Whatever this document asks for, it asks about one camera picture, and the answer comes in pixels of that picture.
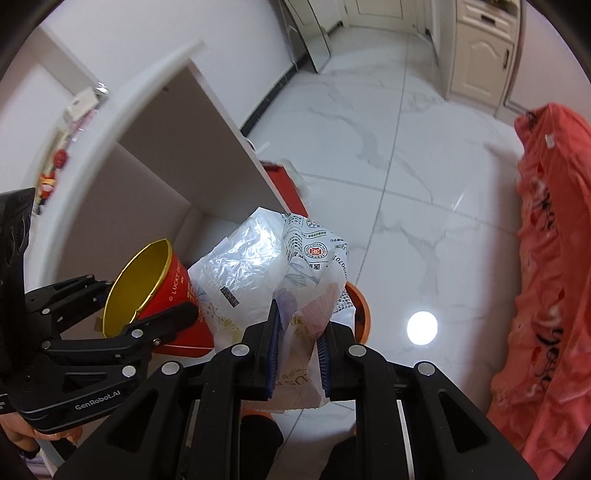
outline red fabric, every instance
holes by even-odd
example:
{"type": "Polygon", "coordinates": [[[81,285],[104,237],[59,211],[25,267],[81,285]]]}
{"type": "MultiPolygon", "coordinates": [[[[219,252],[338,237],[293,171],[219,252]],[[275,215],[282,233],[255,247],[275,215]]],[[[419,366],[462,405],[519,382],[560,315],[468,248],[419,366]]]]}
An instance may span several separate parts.
{"type": "Polygon", "coordinates": [[[534,114],[515,121],[522,293],[488,416],[550,480],[591,424],[591,128],[554,103],[534,114]]]}
{"type": "Polygon", "coordinates": [[[285,171],[285,168],[281,165],[274,164],[263,164],[263,168],[271,178],[271,181],[277,190],[279,190],[281,197],[285,200],[291,213],[297,213],[298,215],[308,218],[306,207],[304,207],[304,204],[301,202],[300,194],[294,183],[291,181],[290,176],[285,171]]]}

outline person's leg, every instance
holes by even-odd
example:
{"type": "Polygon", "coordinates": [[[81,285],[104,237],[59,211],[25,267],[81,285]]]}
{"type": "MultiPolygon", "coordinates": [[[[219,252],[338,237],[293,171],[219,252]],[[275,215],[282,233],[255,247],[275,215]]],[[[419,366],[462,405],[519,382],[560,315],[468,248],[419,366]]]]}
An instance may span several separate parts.
{"type": "Polygon", "coordinates": [[[246,415],[240,425],[240,479],[265,480],[283,435],[270,416],[246,415]]]}
{"type": "Polygon", "coordinates": [[[355,480],[356,437],[337,443],[319,480],[355,480]]]}
{"type": "Polygon", "coordinates": [[[35,475],[27,468],[27,464],[17,453],[16,446],[8,440],[3,428],[0,427],[0,472],[2,478],[11,480],[36,480],[35,475]]]}

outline white cabinet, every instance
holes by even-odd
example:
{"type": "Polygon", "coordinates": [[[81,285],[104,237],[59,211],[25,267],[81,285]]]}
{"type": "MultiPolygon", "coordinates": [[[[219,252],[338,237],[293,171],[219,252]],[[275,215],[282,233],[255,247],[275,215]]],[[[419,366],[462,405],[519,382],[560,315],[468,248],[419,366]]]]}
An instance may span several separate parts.
{"type": "Polygon", "coordinates": [[[452,92],[498,106],[512,54],[512,43],[476,27],[458,24],[452,92]]]}
{"type": "Polygon", "coordinates": [[[85,126],[31,226],[27,290],[88,272],[113,279],[164,237],[192,264],[257,207],[288,211],[192,60],[201,44],[113,89],[85,126]]]}
{"type": "Polygon", "coordinates": [[[446,99],[503,108],[515,67],[521,1],[439,0],[439,66],[446,99]]]}

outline white plastic bag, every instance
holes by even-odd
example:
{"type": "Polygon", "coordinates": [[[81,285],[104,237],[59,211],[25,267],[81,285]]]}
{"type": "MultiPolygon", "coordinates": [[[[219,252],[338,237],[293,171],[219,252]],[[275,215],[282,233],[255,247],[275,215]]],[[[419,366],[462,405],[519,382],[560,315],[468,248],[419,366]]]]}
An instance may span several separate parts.
{"type": "Polygon", "coordinates": [[[347,243],[320,225],[259,208],[189,269],[217,351],[267,320],[271,300],[277,301],[282,329],[273,398],[250,407],[315,408],[327,401],[316,339],[335,310],[335,320],[353,329],[355,308],[344,291],[347,256],[347,243]]]}
{"type": "Polygon", "coordinates": [[[189,268],[216,351],[240,342],[249,325],[267,320],[273,292],[287,269],[284,227],[279,213],[259,208],[189,268]]]}

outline white tile floor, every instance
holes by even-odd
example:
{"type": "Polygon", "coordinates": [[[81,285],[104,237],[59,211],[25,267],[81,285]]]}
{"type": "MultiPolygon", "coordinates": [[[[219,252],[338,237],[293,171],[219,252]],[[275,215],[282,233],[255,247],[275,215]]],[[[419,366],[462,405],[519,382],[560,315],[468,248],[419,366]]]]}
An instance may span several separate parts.
{"type": "MultiPolygon", "coordinates": [[[[299,72],[250,135],[262,160],[288,158],[310,217],[348,240],[350,277],[371,310],[371,348],[434,362],[485,410],[519,293],[514,130],[441,97],[422,38],[341,28],[324,72],[299,72]],[[406,322],[428,310],[428,345],[406,322]]],[[[317,479],[355,421],[351,404],[277,416],[286,442],[269,479],[317,479]]]]}

